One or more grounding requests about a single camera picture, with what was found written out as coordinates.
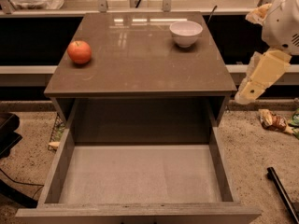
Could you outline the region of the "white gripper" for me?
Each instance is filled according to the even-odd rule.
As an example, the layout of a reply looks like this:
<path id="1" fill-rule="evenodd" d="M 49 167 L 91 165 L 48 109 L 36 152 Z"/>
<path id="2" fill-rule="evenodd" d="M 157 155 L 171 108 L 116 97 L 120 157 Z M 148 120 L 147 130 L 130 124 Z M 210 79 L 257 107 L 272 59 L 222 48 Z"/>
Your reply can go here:
<path id="1" fill-rule="evenodd" d="M 262 41 L 275 49 L 253 53 L 235 95 L 235 101 L 241 105 L 258 99 L 286 73 L 291 55 L 299 55 L 299 0 L 275 0 L 272 6 L 261 5 L 248 13 L 246 20 L 263 24 Z"/>

